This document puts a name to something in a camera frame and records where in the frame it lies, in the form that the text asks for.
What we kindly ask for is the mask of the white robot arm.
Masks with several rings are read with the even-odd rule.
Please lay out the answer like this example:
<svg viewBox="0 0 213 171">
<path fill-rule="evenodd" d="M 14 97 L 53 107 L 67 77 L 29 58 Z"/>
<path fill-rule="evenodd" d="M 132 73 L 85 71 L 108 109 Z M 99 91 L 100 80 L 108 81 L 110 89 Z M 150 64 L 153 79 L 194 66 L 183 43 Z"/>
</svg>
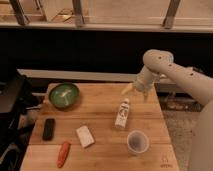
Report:
<svg viewBox="0 0 213 171">
<path fill-rule="evenodd" d="M 143 55 L 143 68 L 122 91 L 145 95 L 155 79 L 164 74 L 188 93 L 203 109 L 195 126 L 187 171 L 213 171 L 213 78 L 174 63 L 171 52 L 151 49 Z"/>
</svg>

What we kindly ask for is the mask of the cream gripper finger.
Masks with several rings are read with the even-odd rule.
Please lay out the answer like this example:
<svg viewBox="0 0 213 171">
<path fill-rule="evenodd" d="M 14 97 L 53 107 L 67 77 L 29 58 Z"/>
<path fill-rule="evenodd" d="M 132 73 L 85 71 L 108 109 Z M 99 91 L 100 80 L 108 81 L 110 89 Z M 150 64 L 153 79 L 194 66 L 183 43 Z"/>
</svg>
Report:
<svg viewBox="0 0 213 171">
<path fill-rule="evenodd" d="M 149 93 L 145 92 L 143 93 L 143 96 L 144 96 L 144 103 L 146 103 L 148 101 Z"/>
<path fill-rule="evenodd" d="M 121 95 L 126 95 L 134 90 L 133 83 L 129 83 L 121 92 Z"/>
</svg>

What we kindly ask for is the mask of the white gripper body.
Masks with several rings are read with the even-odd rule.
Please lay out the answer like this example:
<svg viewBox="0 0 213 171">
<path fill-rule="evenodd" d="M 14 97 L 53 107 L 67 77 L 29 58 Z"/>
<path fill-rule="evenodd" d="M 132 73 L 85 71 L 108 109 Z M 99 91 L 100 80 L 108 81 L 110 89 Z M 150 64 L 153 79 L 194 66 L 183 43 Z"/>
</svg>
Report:
<svg viewBox="0 0 213 171">
<path fill-rule="evenodd" d="M 154 82 L 158 79 L 159 75 L 150 71 L 146 66 L 136 75 L 133 82 L 133 87 L 142 93 L 147 93 L 154 86 Z"/>
</svg>

